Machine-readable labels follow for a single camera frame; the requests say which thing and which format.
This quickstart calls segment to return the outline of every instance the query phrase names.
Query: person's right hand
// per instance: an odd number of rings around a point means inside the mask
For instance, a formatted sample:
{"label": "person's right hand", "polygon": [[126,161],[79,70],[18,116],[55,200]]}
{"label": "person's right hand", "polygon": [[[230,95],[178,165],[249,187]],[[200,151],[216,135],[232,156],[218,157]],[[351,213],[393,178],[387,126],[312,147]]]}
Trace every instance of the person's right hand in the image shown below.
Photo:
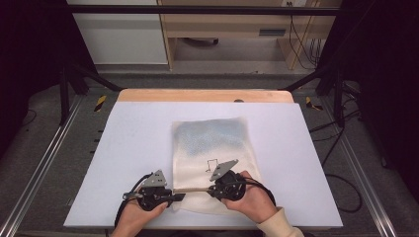
{"label": "person's right hand", "polygon": [[139,206],[138,201],[135,198],[131,199],[124,207],[112,237],[136,236],[145,224],[163,213],[167,205],[168,202],[166,201],[157,205],[154,209],[147,211]]}
{"label": "person's right hand", "polygon": [[[244,178],[252,178],[247,171],[241,172],[240,175]],[[277,208],[268,194],[259,187],[252,185],[246,185],[246,193],[242,199],[234,201],[223,198],[221,202],[228,209],[240,211],[256,223],[262,223],[277,213]]]}

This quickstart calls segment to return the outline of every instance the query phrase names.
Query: cabinet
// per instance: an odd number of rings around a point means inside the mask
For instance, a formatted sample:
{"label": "cabinet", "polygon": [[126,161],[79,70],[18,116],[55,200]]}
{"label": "cabinet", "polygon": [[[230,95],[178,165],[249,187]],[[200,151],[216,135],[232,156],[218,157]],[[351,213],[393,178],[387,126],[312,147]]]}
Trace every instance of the cabinet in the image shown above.
{"label": "cabinet", "polygon": [[[68,4],[156,5],[153,0],[67,0]],[[167,64],[157,14],[73,14],[95,64]]]}
{"label": "cabinet", "polygon": [[[166,6],[260,6],[281,7],[283,0],[158,0]],[[338,7],[341,0],[307,0],[305,7]],[[164,14],[163,37],[170,68],[173,67],[178,38],[275,38],[281,47],[289,69],[297,63],[296,55],[302,53],[301,43],[291,33],[291,16],[251,15],[182,15]],[[293,24],[300,40],[327,39],[335,17],[294,16]]]}

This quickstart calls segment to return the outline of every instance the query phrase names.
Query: white board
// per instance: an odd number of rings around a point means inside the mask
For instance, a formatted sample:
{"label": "white board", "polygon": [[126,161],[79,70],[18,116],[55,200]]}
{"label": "white board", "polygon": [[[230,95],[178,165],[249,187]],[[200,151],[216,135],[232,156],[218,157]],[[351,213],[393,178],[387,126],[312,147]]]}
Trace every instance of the white board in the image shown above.
{"label": "white board", "polygon": [[[264,185],[291,225],[340,227],[342,220],[298,104],[117,102],[64,225],[110,227],[123,193],[161,169],[171,189],[172,134],[176,120],[244,117]],[[236,216],[166,209],[146,228],[249,229]]]}

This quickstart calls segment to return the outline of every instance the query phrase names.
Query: white plastic bag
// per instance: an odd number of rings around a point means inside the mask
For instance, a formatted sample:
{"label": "white plastic bag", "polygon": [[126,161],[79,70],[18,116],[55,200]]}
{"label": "white plastic bag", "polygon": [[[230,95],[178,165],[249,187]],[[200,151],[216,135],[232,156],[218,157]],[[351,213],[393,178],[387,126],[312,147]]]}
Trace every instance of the white plastic bag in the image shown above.
{"label": "white plastic bag", "polygon": [[[173,189],[207,188],[214,184],[210,176],[217,164],[237,159],[231,169],[247,170],[262,182],[244,118],[173,122]],[[188,193],[174,209],[199,213],[229,214],[218,199],[209,194]]]}

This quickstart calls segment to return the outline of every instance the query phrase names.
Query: sleeve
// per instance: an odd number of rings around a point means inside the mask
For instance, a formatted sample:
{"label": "sleeve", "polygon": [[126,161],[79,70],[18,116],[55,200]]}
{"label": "sleeve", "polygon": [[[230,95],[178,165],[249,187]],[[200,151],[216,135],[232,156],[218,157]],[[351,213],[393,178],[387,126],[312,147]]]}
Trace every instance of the sleeve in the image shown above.
{"label": "sleeve", "polygon": [[281,208],[271,218],[256,225],[262,230],[267,237],[303,237],[302,232],[295,227],[292,227],[286,218],[283,208]]}

